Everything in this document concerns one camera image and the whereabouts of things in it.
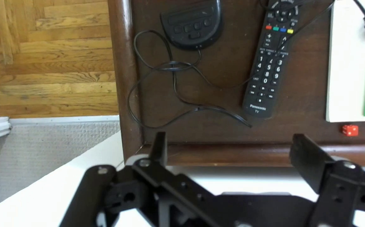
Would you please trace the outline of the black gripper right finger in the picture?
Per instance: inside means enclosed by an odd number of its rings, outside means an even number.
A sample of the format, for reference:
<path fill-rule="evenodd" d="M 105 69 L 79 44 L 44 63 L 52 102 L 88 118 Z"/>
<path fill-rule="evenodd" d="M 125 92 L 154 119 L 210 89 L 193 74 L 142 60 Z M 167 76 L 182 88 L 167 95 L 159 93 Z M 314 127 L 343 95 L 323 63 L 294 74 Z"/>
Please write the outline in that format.
<path fill-rule="evenodd" d="M 365 170 L 348 160 L 334 160 L 303 133 L 294 133 L 289 160 L 318 195 L 308 227 L 353 227 L 357 210 L 365 211 Z"/>

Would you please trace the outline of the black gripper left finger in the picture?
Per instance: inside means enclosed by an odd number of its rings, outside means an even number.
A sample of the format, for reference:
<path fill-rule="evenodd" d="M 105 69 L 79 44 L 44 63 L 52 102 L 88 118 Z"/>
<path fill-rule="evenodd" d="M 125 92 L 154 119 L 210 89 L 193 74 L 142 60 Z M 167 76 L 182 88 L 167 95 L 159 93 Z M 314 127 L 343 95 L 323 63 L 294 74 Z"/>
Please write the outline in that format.
<path fill-rule="evenodd" d="M 211 227 L 212 195 L 183 174 L 165 167 L 167 138 L 158 132 L 147 157 L 117 171 L 89 167 L 59 227 L 113 227 L 122 211 L 137 209 L 153 227 Z"/>

